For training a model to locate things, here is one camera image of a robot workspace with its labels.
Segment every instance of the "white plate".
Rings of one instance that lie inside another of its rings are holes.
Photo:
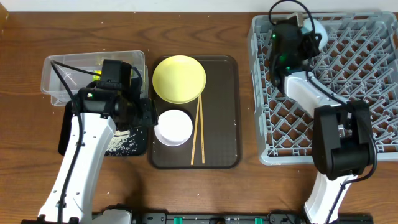
[[[180,110],[169,110],[159,116],[155,126],[156,138],[166,146],[179,146],[192,134],[191,118]]]

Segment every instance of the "wooden tabletop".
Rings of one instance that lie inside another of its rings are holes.
[[[162,55],[230,55],[239,66],[243,157],[229,170],[158,170],[146,156],[106,157],[94,211],[126,203],[138,211],[265,213],[299,211],[315,166],[265,166],[257,156],[246,36],[253,13],[13,12],[0,40],[0,223],[36,218],[63,157],[63,107],[40,92],[49,55],[141,50],[149,74]],[[351,186],[342,213],[398,220],[398,163]]]

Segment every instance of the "yellow plate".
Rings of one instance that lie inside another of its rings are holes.
[[[163,60],[152,78],[155,92],[169,103],[188,103],[202,93],[206,72],[195,59],[178,55]]]

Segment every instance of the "gray wire rack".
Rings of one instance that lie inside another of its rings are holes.
[[[310,62],[333,92],[369,103],[379,161],[398,160],[398,23],[390,12],[314,13],[328,42]],[[273,19],[286,15],[274,15]],[[312,118],[269,81],[272,25],[256,16],[248,34],[259,158],[266,165],[313,164]]]

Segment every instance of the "black tray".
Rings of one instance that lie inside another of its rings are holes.
[[[155,65],[169,56],[161,57]],[[159,169],[227,169],[236,166],[241,158],[241,125],[239,107],[238,66],[234,58],[226,55],[191,56],[206,71],[206,87],[202,93],[205,163],[201,162],[200,119],[198,119],[195,161],[191,166],[193,131],[190,139],[177,147],[163,145],[149,136],[148,156]],[[157,113],[171,109],[186,112],[195,125],[197,99],[183,105],[162,100],[151,88]]]

